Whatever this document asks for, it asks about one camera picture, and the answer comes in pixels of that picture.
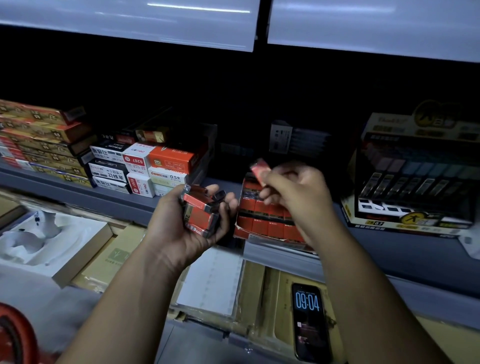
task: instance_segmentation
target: right hand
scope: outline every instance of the right hand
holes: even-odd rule
[[[322,173],[298,162],[279,165],[262,175],[260,192],[266,205],[280,203],[292,215],[305,241],[311,245],[323,229],[342,227]]]

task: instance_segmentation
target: smartphone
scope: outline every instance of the smartphone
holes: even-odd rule
[[[318,287],[292,284],[295,355],[311,363],[330,363],[332,353]]]

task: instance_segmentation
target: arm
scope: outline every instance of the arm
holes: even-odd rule
[[[108,286],[58,363],[153,363],[173,290],[182,271],[229,230],[238,206],[220,205],[220,227],[205,239],[183,227],[183,185],[160,199],[147,234]],[[210,194],[217,185],[207,188]]]
[[[283,204],[318,253],[350,363],[450,363],[390,281],[336,216],[320,171],[280,166],[265,203]]]

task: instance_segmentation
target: hand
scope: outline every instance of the hand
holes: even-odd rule
[[[215,234],[207,239],[184,227],[183,210],[179,202],[182,190],[183,184],[160,199],[142,242],[147,244],[149,252],[158,255],[176,276],[225,236],[230,228],[230,218],[236,215],[239,204],[233,192],[227,194],[219,208],[220,226]],[[213,195],[219,187],[212,184],[207,190],[209,195]]]
[[[260,192],[264,203],[283,205],[309,245],[319,228],[341,226],[324,176],[318,169],[292,162],[264,172],[262,178],[269,186]]]

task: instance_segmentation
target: left hand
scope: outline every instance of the left hand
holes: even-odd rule
[[[179,202],[183,186],[178,185],[160,198],[142,242],[149,253],[156,254],[177,276],[225,236],[230,229],[230,218],[236,215],[239,205],[235,194],[228,193],[220,204],[220,226],[212,237],[204,238],[183,225],[183,209]],[[207,190],[208,195],[213,195],[219,187],[212,184]]]

